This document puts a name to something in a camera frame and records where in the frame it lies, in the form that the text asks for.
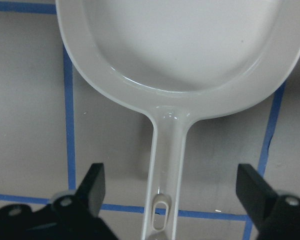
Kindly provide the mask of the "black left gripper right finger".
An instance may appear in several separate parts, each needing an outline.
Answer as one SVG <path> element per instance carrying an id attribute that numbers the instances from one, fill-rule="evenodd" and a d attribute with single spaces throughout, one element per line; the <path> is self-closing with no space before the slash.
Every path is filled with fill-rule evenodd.
<path id="1" fill-rule="evenodd" d="M 258 231 L 257 240 L 300 240 L 300 197 L 275 191 L 247 163 L 237 167 L 235 192 Z"/>

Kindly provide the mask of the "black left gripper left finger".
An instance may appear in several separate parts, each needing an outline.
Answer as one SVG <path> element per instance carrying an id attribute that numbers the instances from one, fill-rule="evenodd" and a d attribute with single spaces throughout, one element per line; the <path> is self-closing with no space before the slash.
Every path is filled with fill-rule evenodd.
<path id="1" fill-rule="evenodd" d="M 116 240 L 99 217 L 106 193 L 103 163 L 93 163 L 75 193 L 33 211 L 27 204 L 0 208 L 0 240 Z"/>

